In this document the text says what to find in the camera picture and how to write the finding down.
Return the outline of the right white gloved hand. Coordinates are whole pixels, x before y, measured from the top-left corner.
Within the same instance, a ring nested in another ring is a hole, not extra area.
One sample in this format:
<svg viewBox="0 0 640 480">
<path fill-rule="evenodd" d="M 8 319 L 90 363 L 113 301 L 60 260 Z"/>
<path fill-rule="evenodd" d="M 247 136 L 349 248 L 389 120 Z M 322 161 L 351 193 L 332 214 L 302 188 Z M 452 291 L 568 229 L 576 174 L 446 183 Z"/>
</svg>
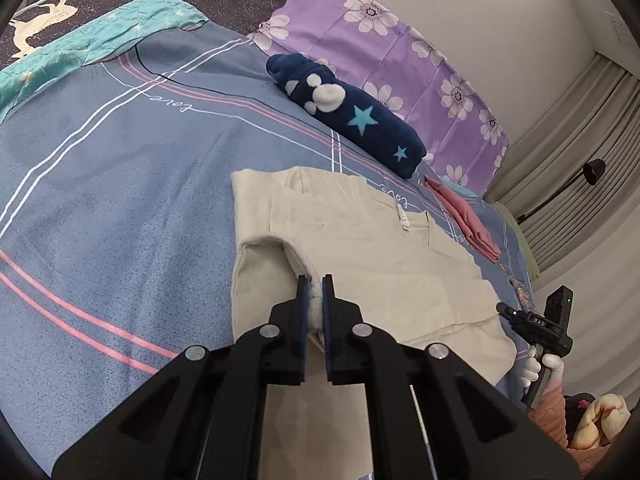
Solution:
<svg viewBox="0 0 640 480">
<path fill-rule="evenodd" d="M 536 357 L 537 349 L 530 347 L 524 364 L 521 376 L 521 385 L 527 391 L 533 382 L 536 382 L 541 375 L 542 369 L 547 367 L 551 370 L 547 387 L 544 391 L 551 391 L 562 385 L 564 374 L 564 362 L 555 354 L 547 353 L 541 358 Z"/>
</svg>

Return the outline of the right pink sleeve forearm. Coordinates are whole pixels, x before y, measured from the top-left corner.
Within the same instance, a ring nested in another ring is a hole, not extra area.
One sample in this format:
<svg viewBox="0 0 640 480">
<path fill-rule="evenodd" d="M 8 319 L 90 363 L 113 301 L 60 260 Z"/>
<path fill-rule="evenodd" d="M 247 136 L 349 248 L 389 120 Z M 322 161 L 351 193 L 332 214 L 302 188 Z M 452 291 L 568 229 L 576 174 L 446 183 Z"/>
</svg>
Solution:
<svg viewBox="0 0 640 480">
<path fill-rule="evenodd" d="M 561 448 L 567 448 L 565 399 L 561 379 L 551 379 L 536 410 L 526 408 L 525 414 Z"/>
</svg>

